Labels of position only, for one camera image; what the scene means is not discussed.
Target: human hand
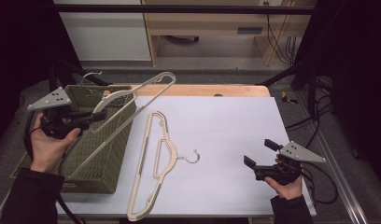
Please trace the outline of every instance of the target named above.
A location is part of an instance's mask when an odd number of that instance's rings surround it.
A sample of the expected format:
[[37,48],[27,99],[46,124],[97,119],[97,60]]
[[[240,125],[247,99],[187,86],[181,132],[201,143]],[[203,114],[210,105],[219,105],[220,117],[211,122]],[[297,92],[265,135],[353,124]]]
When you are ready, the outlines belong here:
[[302,175],[299,175],[298,178],[293,183],[289,183],[285,186],[280,185],[274,179],[269,176],[264,178],[264,181],[277,192],[279,198],[285,198],[291,200],[302,196]]
[[65,151],[77,140],[80,129],[76,128],[72,130],[65,139],[47,137],[40,129],[41,118],[42,114],[38,114],[34,124],[34,131],[31,133],[34,160],[30,169],[41,173],[52,174],[57,168]]

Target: beige hanger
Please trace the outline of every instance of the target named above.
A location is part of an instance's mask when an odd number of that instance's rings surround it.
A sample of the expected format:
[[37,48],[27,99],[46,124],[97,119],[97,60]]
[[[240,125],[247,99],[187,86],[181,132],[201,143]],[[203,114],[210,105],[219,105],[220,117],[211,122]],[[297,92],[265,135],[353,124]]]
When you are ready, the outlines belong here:
[[108,144],[118,133],[120,133],[121,130],[123,130],[130,122],[133,121],[135,116],[137,116],[141,111],[143,111],[148,105],[150,105],[156,98],[158,98],[162,93],[164,93],[168,88],[170,88],[174,83],[176,83],[176,76],[174,76],[173,73],[170,72],[162,72],[158,74],[157,76],[147,80],[146,82],[142,83],[141,85],[135,87],[132,90],[129,91],[115,91],[111,94],[109,94],[107,97],[104,97],[101,102],[94,108],[93,113],[101,112],[110,102],[112,102],[115,99],[118,99],[121,96],[133,94],[134,97],[131,101],[129,101],[126,105],[124,105],[119,111],[117,111],[113,116],[111,116],[103,125],[101,125],[98,129],[93,130],[93,133],[98,133],[102,128],[104,128],[113,118],[115,118],[117,115],[120,114],[122,110],[127,108],[137,97],[138,97],[138,91],[146,87],[147,85],[160,82],[164,77],[170,77],[172,81],[164,86],[152,99],[150,99],[145,105],[138,106],[138,108],[135,110],[135,112],[127,119],[125,120],[115,132],[113,132],[97,149],[94,150],[94,152],[83,162],[79,165],[79,167],[71,174],[66,175],[64,173],[64,163],[66,162],[66,158],[68,158],[69,154],[72,152],[71,147],[67,151],[67,156],[63,158],[62,162],[60,163],[59,173],[60,175],[64,176],[66,179],[73,178],[85,165],[87,165],[96,155],[99,153],[105,146]]
[[[143,211],[135,214],[134,213],[135,198],[137,195],[138,184],[139,184],[139,181],[141,178],[142,168],[144,165],[145,152],[146,152],[146,148],[147,148],[147,144],[148,144],[148,140],[149,140],[150,126],[151,126],[153,116],[156,116],[161,120],[160,124],[161,124],[162,130],[163,130],[163,137],[159,140],[159,144],[158,144],[157,154],[156,154],[156,158],[155,158],[154,174],[153,174],[153,177],[155,179],[158,179],[158,184],[157,184],[155,190],[153,191],[152,196],[147,201],[147,207]],[[170,152],[170,162],[165,167],[165,169],[162,171],[162,173],[158,174],[159,158],[160,158],[161,147],[162,147],[163,143],[166,144],[166,146]],[[148,122],[147,122],[147,129],[146,129],[145,136],[144,136],[144,143],[143,143],[143,147],[142,147],[142,151],[141,151],[140,161],[138,163],[137,174],[135,176],[135,182],[134,182],[134,186],[133,186],[132,197],[130,199],[129,209],[127,211],[127,217],[129,218],[130,221],[140,220],[140,219],[146,217],[150,213],[150,211],[153,208],[153,205],[156,202],[156,198],[158,197],[159,190],[161,189],[164,177],[167,175],[167,173],[169,173],[173,169],[174,165],[176,164],[176,160],[186,160],[189,163],[196,163],[197,161],[200,160],[200,155],[196,152],[196,150],[194,150],[194,152],[197,154],[197,160],[196,161],[189,161],[188,159],[186,159],[184,157],[178,157],[178,154],[176,152],[176,147],[170,141],[170,138],[168,135],[167,120],[166,120],[166,117],[164,116],[164,114],[162,112],[155,111],[155,112],[151,112],[148,115]]]

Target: white tabletop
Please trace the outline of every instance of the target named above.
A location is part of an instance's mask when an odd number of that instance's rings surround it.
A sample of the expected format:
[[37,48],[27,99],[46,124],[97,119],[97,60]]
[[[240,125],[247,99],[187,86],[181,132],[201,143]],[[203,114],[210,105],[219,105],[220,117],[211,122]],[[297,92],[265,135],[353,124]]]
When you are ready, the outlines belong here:
[[[138,97],[137,107],[150,97]],[[258,165],[273,165],[275,152],[263,145],[271,139],[280,145],[289,142],[275,99],[271,97],[185,97],[161,96],[135,119],[114,194],[64,194],[74,214],[126,217],[141,153],[147,116],[161,111],[167,118],[170,139],[178,156],[199,162],[177,161],[165,177],[150,217],[254,217],[273,213],[270,199],[276,196],[263,181],[256,181],[243,164],[244,155]],[[144,162],[134,211],[146,206],[157,180],[153,166],[157,138],[162,129],[152,122],[151,137]],[[163,150],[160,169],[168,162]],[[316,210],[303,186],[303,195],[314,216]],[[59,214],[64,211],[57,206]]]

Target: wooden cabinet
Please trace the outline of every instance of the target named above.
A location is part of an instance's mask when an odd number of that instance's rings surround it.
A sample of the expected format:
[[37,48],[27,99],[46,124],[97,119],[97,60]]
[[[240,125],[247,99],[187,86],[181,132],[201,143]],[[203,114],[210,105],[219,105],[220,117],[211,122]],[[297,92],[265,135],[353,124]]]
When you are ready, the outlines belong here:
[[[260,0],[142,0],[145,5],[250,6]],[[283,0],[282,7],[312,7],[316,0]],[[270,15],[270,27],[278,42],[285,36],[302,37],[310,16]],[[156,63],[160,35],[254,35],[265,65],[275,51],[267,39],[267,15],[171,13],[145,14],[152,62]]]

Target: woven basket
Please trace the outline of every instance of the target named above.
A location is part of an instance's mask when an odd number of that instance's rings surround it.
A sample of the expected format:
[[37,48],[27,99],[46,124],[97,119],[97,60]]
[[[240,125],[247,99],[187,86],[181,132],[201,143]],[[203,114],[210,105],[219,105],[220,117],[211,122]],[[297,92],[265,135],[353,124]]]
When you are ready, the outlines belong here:
[[[111,87],[80,87],[67,86],[65,92],[72,101],[72,106],[79,111],[93,111],[101,101],[104,91],[129,90],[128,86]],[[133,95],[127,95],[114,100],[106,106],[110,118],[119,109],[127,104]],[[100,132],[85,132],[81,142],[73,148],[69,154],[63,170],[66,175],[71,175],[125,120],[135,112],[135,103],[132,102],[126,109],[120,112]],[[93,124],[96,130],[105,121]],[[71,193],[114,193],[118,184],[120,167],[124,156],[124,150],[129,138],[132,122],[129,123],[118,135],[115,136],[82,170],[71,180],[63,184],[62,192]],[[30,167],[31,160],[26,154],[21,159],[12,177],[16,177],[21,167]]]

